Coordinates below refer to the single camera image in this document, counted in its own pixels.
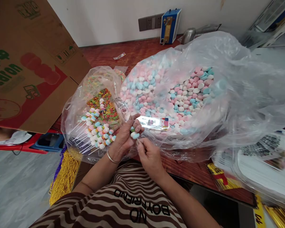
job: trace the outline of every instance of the red plastic chair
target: red plastic chair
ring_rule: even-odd
[[[48,133],[61,134],[61,131],[50,129],[48,130]],[[25,152],[38,153],[38,154],[47,154],[48,153],[47,151],[30,148],[32,145],[34,145],[38,141],[38,139],[41,136],[42,134],[36,133],[29,139],[29,141],[24,142],[22,144],[18,144],[14,146],[0,145],[0,150],[17,150],[17,151],[25,151]]]

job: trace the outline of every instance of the bag of cereal candy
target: bag of cereal candy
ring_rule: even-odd
[[[125,75],[109,66],[91,69],[65,104],[61,131],[69,153],[78,160],[96,163],[114,141],[114,131],[123,115],[115,108],[114,99]]]
[[[119,96],[131,114],[169,119],[168,131],[143,136],[176,160],[206,160],[215,149],[255,144],[285,127],[285,70],[222,31],[139,62]]]

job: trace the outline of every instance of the woman's right hand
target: woman's right hand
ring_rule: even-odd
[[[158,184],[167,174],[162,166],[159,147],[155,146],[148,138],[137,140],[136,147],[143,168],[150,178]]]

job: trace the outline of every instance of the gray floor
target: gray floor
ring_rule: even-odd
[[[59,161],[60,153],[0,151],[0,228],[29,227],[49,208]]]

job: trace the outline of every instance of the hand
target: hand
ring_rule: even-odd
[[[143,128],[136,119],[138,117],[140,117],[139,113],[134,116],[130,116],[129,120],[120,127],[119,132],[116,135],[115,142],[109,149],[109,154],[112,159],[115,157],[115,161],[120,161],[123,155],[127,153],[135,143],[135,139],[130,137],[130,128],[133,126],[135,128],[135,132],[140,134],[145,130],[145,128]]]
[[[136,147],[143,168],[150,178],[158,184],[158,182],[167,174],[162,166],[159,147],[155,146],[148,138],[137,140]]]

